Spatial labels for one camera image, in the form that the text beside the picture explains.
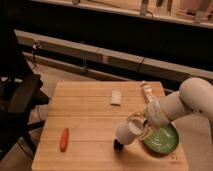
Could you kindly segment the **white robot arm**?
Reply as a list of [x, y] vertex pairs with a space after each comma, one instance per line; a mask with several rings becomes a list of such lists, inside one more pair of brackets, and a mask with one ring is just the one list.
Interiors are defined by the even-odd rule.
[[163, 98], [158, 98], [149, 85], [143, 90], [148, 103], [116, 128], [116, 150], [122, 150], [136, 139], [145, 140], [155, 131], [187, 115], [199, 113], [213, 122], [213, 85], [205, 79], [186, 79], [177, 91]]

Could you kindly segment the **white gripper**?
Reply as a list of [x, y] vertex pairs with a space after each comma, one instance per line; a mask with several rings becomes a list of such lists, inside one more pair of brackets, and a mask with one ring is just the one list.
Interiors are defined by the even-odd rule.
[[122, 150], [124, 145], [131, 144], [135, 139], [144, 139], [147, 135], [146, 118], [141, 111], [137, 111], [129, 115], [126, 121], [116, 128], [113, 148]]

